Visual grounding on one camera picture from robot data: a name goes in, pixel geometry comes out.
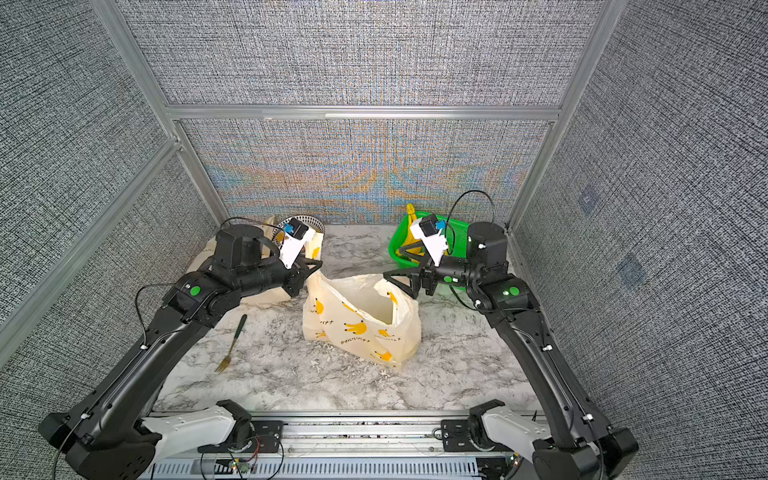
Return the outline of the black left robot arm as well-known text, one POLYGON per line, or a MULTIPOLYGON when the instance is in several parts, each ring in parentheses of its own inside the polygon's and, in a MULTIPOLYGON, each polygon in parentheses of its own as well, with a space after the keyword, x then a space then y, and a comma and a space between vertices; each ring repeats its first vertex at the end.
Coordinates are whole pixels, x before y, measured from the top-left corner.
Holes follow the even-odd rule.
POLYGON ((48 414, 38 426, 86 479, 137 479, 153 464, 193 448, 250 448, 257 439, 251 415, 232 400, 184 415, 150 419, 142 411, 168 375, 245 297, 280 288, 298 296, 322 263, 307 257, 314 229, 292 219, 275 244, 261 228, 235 224, 216 234, 214 253, 170 284, 142 337, 81 402, 48 414))

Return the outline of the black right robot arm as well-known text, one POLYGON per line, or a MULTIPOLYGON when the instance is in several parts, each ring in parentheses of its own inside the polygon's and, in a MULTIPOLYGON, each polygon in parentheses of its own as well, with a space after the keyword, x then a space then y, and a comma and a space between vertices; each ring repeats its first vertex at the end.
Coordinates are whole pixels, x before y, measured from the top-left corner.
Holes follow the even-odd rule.
POLYGON ((416 266, 384 278, 411 298, 437 286, 464 288, 469 308, 483 315, 511 350, 542 407, 541 425, 499 400, 470 409, 459 435, 448 427, 448 449, 504 447, 528 461, 541 479, 616 479, 639 450, 627 428, 615 427, 580 385, 563 357, 533 291, 509 269, 508 238, 493 222, 467 228, 466 253, 447 253, 448 222, 430 214, 413 221, 413 243, 401 247, 416 266))

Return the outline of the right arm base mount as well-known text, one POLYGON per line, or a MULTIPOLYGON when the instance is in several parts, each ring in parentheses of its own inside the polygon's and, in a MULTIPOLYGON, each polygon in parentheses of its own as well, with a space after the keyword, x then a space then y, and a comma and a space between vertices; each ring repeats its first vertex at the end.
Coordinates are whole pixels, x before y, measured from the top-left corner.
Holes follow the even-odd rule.
POLYGON ((511 432, 497 433, 495 437, 485 426, 484 415, 496 408, 506 412, 506 404, 493 399, 469 409, 466 417, 443 419, 438 428, 439 434, 433 434, 442 441, 446 452, 517 452, 522 453, 529 445, 523 431, 513 427, 511 432))

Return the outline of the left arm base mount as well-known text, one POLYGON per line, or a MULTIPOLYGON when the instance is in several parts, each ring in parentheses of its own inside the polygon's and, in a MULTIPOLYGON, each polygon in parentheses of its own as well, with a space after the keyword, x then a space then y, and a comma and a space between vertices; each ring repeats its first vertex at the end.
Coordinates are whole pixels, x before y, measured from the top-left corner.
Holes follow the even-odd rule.
POLYGON ((220 400, 217 407, 233 417, 234 426, 219 442, 209 442, 197 448, 199 453, 278 453, 282 441, 284 422, 255 419, 245 408, 233 400, 220 400))

